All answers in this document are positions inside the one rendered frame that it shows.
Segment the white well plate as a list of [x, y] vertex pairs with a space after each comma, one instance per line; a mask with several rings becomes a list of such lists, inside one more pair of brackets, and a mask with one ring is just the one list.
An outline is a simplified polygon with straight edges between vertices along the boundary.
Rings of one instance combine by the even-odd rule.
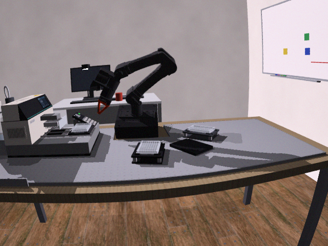
[[74, 132], [74, 133], [88, 132], [88, 130], [90, 129], [91, 126], [92, 126], [91, 123], [76, 124], [76, 125], [71, 129], [71, 132]]
[[144, 141], [142, 140], [136, 153], [141, 155], [154, 155], [158, 154], [160, 148], [160, 141]]
[[215, 131], [215, 127], [208, 127], [208, 126], [200, 126], [200, 125], [192, 125], [187, 128], [190, 132], [197, 132], [197, 133], [211, 133]]

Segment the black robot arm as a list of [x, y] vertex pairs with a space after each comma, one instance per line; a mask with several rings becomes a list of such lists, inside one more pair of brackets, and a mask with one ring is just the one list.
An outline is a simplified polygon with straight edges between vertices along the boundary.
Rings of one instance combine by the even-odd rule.
[[[177, 70], [175, 59], [163, 48], [158, 48], [157, 51], [135, 60], [121, 63], [116, 66], [114, 72], [101, 68], [96, 79], [92, 81], [90, 91], [100, 91], [103, 87], [100, 95], [106, 98], [110, 88], [112, 90], [117, 89], [120, 79], [135, 71], [159, 63], [160, 65], [153, 72], [127, 91], [126, 102], [131, 104], [131, 110], [121, 110], [119, 113], [119, 118], [155, 118], [155, 110], [143, 110], [142, 102], [139, 100], [158, 81]], [[109, 88], [105, 85], [107, 82]]]

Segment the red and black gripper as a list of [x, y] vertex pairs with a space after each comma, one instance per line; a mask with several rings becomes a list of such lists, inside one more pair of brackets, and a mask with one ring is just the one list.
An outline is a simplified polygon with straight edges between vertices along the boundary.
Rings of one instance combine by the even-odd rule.
[[[112, 91], [111, 90], [112, 89], [110, 88], [110, 91], [109, 91], [106, 98], [103, 97], [103, 96], [99, 97], [99, 99], [98, 99], [98, 111], [97, 111], [98, 114], [101, 114], [111, 104], [111, 101], [113, 99], [112, 97], [115, 93], [115, 90], [112, 90]], [[105, 107], [101, 111], [100, 111], [100, 103], [105, 105]]]

